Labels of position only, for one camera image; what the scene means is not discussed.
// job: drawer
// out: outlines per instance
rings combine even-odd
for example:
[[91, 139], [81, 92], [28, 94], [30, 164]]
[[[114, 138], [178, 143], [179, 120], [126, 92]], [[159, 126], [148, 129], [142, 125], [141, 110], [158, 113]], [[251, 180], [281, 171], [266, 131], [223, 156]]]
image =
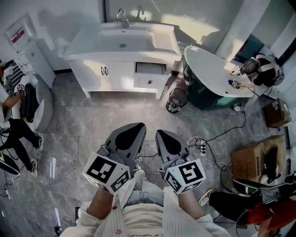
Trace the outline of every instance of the drawer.
[[159, 89], [167, 81], [164, 72], [164, 64], [137, 62], [134, 87]]

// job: bag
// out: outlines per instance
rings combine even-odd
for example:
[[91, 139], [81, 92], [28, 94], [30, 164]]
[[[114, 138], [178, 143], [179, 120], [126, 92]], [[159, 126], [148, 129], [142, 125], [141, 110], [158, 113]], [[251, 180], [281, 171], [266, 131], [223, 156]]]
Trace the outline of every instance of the bag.
[[20, 106], [20, 117], [21, 119], [26, 119], [28, 122], [33, 122], [35, 111], [37, 110], [39, 104], [36, 98], [36, 90], [31, 84], [25, 85], [26, 96], [22, 100]]

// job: trash can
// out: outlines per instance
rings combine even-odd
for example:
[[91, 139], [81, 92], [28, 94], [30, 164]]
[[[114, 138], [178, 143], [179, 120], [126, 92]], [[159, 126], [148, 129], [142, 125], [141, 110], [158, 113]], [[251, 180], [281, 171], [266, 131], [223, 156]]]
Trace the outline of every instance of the trash can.
[[169, 94], [166, 103], [166, 109], [170, 113], [176, 113], [188, 103], [188, 100], [188, 94], [185, 90], [181, 88], [175, 88]]

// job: gray marble floor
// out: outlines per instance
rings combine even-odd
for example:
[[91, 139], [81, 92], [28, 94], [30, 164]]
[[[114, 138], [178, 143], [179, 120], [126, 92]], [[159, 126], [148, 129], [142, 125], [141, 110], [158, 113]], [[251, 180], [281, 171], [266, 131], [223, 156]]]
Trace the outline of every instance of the gray marble floor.
[[[188, 141], [192, 136], [211, 139], [234, 126], [242, 126], [244, 115], [231, 109], [201, 111], [192, 104], [186, 105], [177, 114], [170, 114], [164, 108], [166, 97], [160, 101], [149, 93], [93, 93], [91, 99], [83, 94], [73, 74], [58, 75], [52, 93], [54, 96], [54, 115], [45, 131], [44, 151], [38, 154], [32, 145], [22, 139], [31, 157], [39, 158], [38, 177], [34, 178], [23, 168], [21, 176], [8, 190], [12, 197], [0, 197], [0, 228], [4, 236], [55, 236], [54, 208], [59, 210], [63, 229], [75, 224], [75, 207], [83, 201], [90, 201], [96, 191], [81, 174], [91, 152], [98, 150], [112, 130], [134, 122], [144, 122], [147, 126], [142, 155], [157, 153], [155, 132], [165, 129]], [[231, 168], [230, 152], [259, 141], [270, 135], [283, 134], [284, 131], [269, 129], [265, 125], [261, 108], [257, 101], [252, 112], [247, 112], [247, 122], [243, 128], [233, 129], [227, 134], [209, 142], [218, 162]], [[56, 177], [49, 176], [50, 162], [56, 158]], [[207, 159], [213, 160], [207, 148]], [[142, 157], [138, 164], [145, 170], [147, 179], [163, 188], [167, 184], [157, 173], [160, 158]], [[212, 163], [203, 160], [207, 179], [195, 189], [199, 198], [208, 188], [223, 190], [220, 183], [220, 170]], [[231, 187], [231, 175], [222, 174], [225, 185]], [[7, 175], [11, 183], [12, 176]], [[0, 172], [0, 182], [5, 184], [4, 172]], [[206, 213], [217, 216], [211, 207]]]

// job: red jacket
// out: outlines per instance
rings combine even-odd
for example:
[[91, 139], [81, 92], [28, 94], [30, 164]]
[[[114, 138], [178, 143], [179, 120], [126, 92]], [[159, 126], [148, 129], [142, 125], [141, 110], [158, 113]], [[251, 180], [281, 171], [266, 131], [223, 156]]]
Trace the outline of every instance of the red jacket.
[[277, 230], [296, 219], [296, 201], [286, 199], [272, 204], [271, 207], [258, 204], [248, 213], [248, 224], [260, 225], [271, 218], [269, 230]]

